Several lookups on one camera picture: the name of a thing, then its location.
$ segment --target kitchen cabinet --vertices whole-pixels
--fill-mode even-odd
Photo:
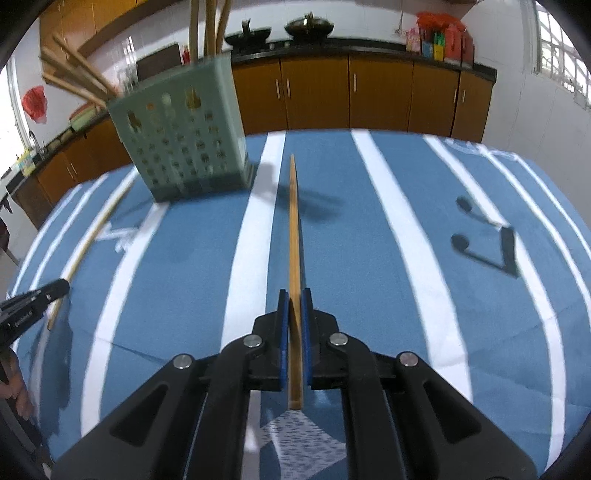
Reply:
[[[67,167],[73,173],[76,183],[93,180],[102,173],[84,137],[74,140],[64,150],[64,154],[69,163]]]
[[[131,158],[110,118],[90,129],[86,134],[86,146],[99,174],[131,164]]]
[[[349,62],[343,58],[281,60],[289,129],[349,127]]]
[[[279,61],[238,65],[232,73],[244,133],[251,135],[287,130]]]
[[[24,210],[37,230],[43,226],[55,205],[47,198],[37,176],[28,177],[16,192],[11,193],[11,197]]]
[[[408,129],[412,62],[349,57],[350,127]]]
[[[135,8],[136,5],[136,0],[94,0],[96,31],[101,31],[113,20]]]
[[[414,64],[409,132],[450,136],[458,78],[453,70]]]
[[[96,34],[91,0],[67,0],[69,7],[62,12],[61,27],[66,43],[78,50]]]
[[[77,183],[64,153],[55,155],[37,175],[37,179],[53,205]]]
[[[55,53],[60,59],[66,60],[66,53],[57,45],[52,38],[52,35],[57,33],[63,36],[61,27],[61,12],[59,10],[59,2],[53,2],[39,17],[39,39],[42,47],[47,47]],[[53,67],[43,63],[43,71],[49,74],[55,72]]]
[[[476,143],[482,141],[491,95],[492,82],[471,72],[461,72],[453,138]]]

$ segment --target faucet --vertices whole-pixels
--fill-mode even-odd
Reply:
[[[33,130],[29,130],[29,138],[31,140],[33,140],[33,143],[35,144],[35,151],[39,154],[39,156],[41,157],[42,160],[44,160],[45,156],[45,151],[43,148],[40,147],[39,142],[37,141],[37,137],[35,136],[35,134],[33,133]]]

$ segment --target red plastic bag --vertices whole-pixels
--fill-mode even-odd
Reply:
[[[47,120],[47,98],[43,85],[33,87],[22,98],[22,108],[35,123],[44,124]]]
[[[423,30],[437,32],[444,31],[450,25],[455,25],[460,32],[466,31],[466,26],[458,18],[449,14],[434,14],[433,12],[417,13],[417,25]]]

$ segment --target human hand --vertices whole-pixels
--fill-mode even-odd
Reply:
[[[22,372],[18,365],[17,355],[8,349],[0,356],[2,367],[8,378],[8,385],[0,382],[0,398],[14,398],[17,401],[17,413],[25,420],[33,413],[33,404],[29,398],[29,392],[22,378]]]

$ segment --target white stripe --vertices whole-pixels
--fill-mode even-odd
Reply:
[[[168,211],[168,207],[167,202],[152,205],[133,242],[119,262],[111,281],[109,293],[96,325],[82,385],[82,407],[80,409],[82,436],[91,431],[100,421],[100,404],[105,388],[107,367],[121,312],[139,263]]]
[[[579,271],[572,255],[570,254],[569,248],[566,245],[566,242],[558,232],[558,229],[554,226],[552,222],[546,217],[544,212],[540,209],[537,205],[535,200],[531,197],[531,195],[527,192],[524,186],[521,184],[519,180],[513,175],[507,167],[505,167],[500,161],[498,161],[489,150],[484,145],[478,145],[478,149],[480,153],[486,157],[507,179],[509,183],[513,186],[513,188],[519,193],[519,196],[523,198],[524,202],[527,204],[531,213],[533,213],[540,222],[544,225],[548,233],[554,240],[554,243],[560,250],[560,253],[564,257],[566,264],[569,267],[570,272],[573,274],[574,281],[583,296],[583,301],[585,302],[585,308],[587,309],[587,318],[589,321],[589,326],[591,327],[591,294],[589,294],[589,289],[583,280],[583,276]]]
[[[47,248],[47,251],[45,252],[45,256],[43,257],[43,260],[41,260],[41,263],[39,264],[39,267],[37,268],[37,272],[35,273],[35,276],[33,277],[33,281],[31,282],[31,286],[29,287],[29,290],[35,290],[39,286],[39,282],[41,281],[41,276],[43,275],[45,268],[46,268],[47,264],[49,263],[49,260],[51,260],[53,254],[55,253],[57,247],[60,245],[66,232],[70,229],[70,227],[72,226],[74,221],[78,218],[78,215],[80,215],[82,209],[86,206],[86,204],[88,203],[88,200],[90,200],[90,196],[96,191],[96,189],[98,187],[100,187],[103,184],[103,182],[106,180],[107,176],[108,176],[108,174],[104,174],[104,175],[100,176],[98,179],[96,179],[96,181],[91,185],[91,187],[87,191],[84,192],[84,195],[82,195],[82,197],[80,197],[78,204],[76,205],[74,210],[72,210],[72,213],[67,218],[66,222],[61,226],[59,233],[53,239],[53,242],[51,242],[51,245],[49,246],[49,248]]]
[[[484,215],[493,222],[507,225],[499,210],[486,195],[482,187],[468,172],[466,167],[452,155],[437,137],[425,135],[425,142],[443,160],[453,174],[462,182],[472,199],[478,204]],[[550,446],[548,450],[548,468],[554,461],[564,441],[564,415],[566,400],[566,367],[564,364],[564,352],[562,337],[558,328],[556,313],[550,303],[548,294],[544,288],[538,272],[527,252],[523,240],[515,234],[515,257],[517,266],[530,293],[534,307],[540,317],[542,328],[548,347],[550,362],[550,384],[552,396],[552,420],[550,433]]]
[[[234,339],[251,333],[254,320],[267,309],[269,249],[284,144],[285,132],[267,135],[232,262],[221,349]],[[259,478],[260,419],[261,394],[251,392],[242,480]]]
[[[101,222],[102,217],[105,215],[114,203],[116,203],[118,196],[121,194],[121,191],[124,191],[130,183],[132,183],[136,176],[138,175],[137,169],[133,168],[131,172],[129,172],[125,178],[121,181],[119,186],[109,195],[109,198],[105,202],[105,204],[100,209],[99,213],[96,214],[94,220],[90,226],[86,229],[84,236],[78,241],[76,248],[72,252],[66,266],[62,269],[60,278],[70,278],[70,274],[72,273],[72,269],[77,262],[80,253],[82,252],[85,244],[88,243],[93,235],[93,232],[96,230],[98,225]],[[50,307],[47,309],[48,317],[51,317],[53,314],[53,310],[56,308],[56,304],[52,303]],[[41,404],[41,376],[43,373],[43,360],[45,357],[45,350],[47,348],[47,342],[49,341],[49,334],[50,331],[44,326],[41,329],[41,337],[39,339],[39,343],[37,345],[37,351],[35,353],[35,357],[33,359],[33,367],[31,369],[31,379],[30,379],[30,393],[31,399],[35,405],[37,418],[40,418],[40,408],[39,405]]]
[[[352,135],[400,249],[423,324],[429,362],[472,401],[466,345],[431,243],[369,132],[353,130]]]
[[[25,257],[25,260],[23,260],[23,262],[21,264],[21,269],[18,272],[17,281],[15,282],[14,287],[12,288],[12,293],[10,294],[11,298],[17,294],[18,287],[21,284],[22,277],[25,274],[29,264],[31,263],[33,255],[37,251],[37,248],[39,247],[41,240],[43,240],[43,237],[47,233],[47,230],[49,230],[49,227],[54,222],[54,220],[59,216],[59,214],[63,211],[63,209],[68,206],[68,204],[74,198],[74,195],[76,195],[76,193],[78,193],[78,190],[80,190],[81,188],[82,188],[82,184],[76,185],[73,189],[71,189],[70,193],[66,196],[66,198],[64,198],[64,200],[58,205],[58,207],[52,211],[49,218],[45,221],[45,223],[41,227],[41,230],[39,230],[39,233],[37,234],[37,236],[35,237],[35,240],[33,240],[33,243],[31,244],[31,248],[29,248],[29,251],[27,252],[27,256]]]
[[[560,213],[562,213],[564,219],[568,222],[568,224],[574,230],[575,235],[577,236],[577,238],[581,242],[581,245],[583,245],[583,248],[584,248],[585,252],[587,253],[587,256],[591,260],[591,248],[589,248],[589,244],[587,243],[587,240],[585,240],[585,238],[583,237],[583,234],[581,233],[581,230],[579,229],[579,227],[576,225],[576,223],[573,221],[573,219],[570,217],[570,215],[568,213],[566,213],[566,210],[564,210],[564,207],[562,207],[562,205],[560,204],[560,202],[558,201],[558,199],[550,191],[550,189],[548,188],[548,186],[545,184],[544,180],[542,180],[538,176],[538,174],[536,172],[534,172],[534,170],[532,170],[532,168],[519,155],[517,155],[517,154],[514,153],[513,154],[513,157],[515,158],[515,161],[517,163],[519,163],[519,165],[521,165],[525,169],[525,171],[527,173],[529,173],[533,177],[533,179],[535,180],[535,182],[540,186],[540,188],[548,196],[548,198],[554,204],[554,206],[557,208],[557,210]]]

